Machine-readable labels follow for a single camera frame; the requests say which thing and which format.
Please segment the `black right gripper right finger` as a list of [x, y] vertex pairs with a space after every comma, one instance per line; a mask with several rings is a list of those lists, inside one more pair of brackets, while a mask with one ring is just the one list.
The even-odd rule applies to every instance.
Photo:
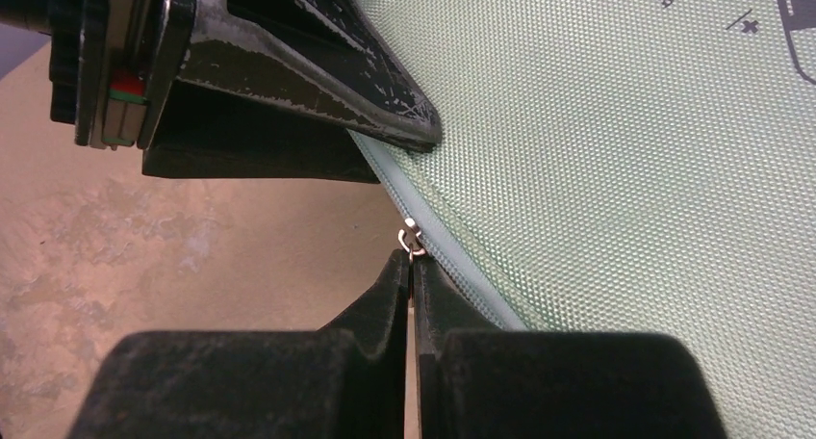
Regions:
[[632, 332], [503, 330], [431, 259], [413, 264], [424, 438], [722, 438], [696, 359]]

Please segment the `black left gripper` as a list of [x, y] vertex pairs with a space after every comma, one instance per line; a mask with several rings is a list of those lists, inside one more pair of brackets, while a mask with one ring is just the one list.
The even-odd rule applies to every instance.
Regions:
[[51, 39], [51, 119], [147, 176], [373, 183], [354, 134], [443, 137], [358, 0], [1, 0], [1, 21]]

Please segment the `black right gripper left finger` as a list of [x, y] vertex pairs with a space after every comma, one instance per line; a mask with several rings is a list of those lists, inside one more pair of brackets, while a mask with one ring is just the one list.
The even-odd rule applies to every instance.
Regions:
[[72, 438], [400, 438], [408, 256], [311, 331], [145, 331], [103, 360]]

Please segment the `mint green storage case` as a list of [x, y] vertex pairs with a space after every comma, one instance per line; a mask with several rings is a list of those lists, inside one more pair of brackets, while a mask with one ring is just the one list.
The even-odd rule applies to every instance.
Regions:
[[510, 328], [669, 334], [731, 438], [815, 434], [815, 0], [359, 0], [440, 113], [355, 141]]

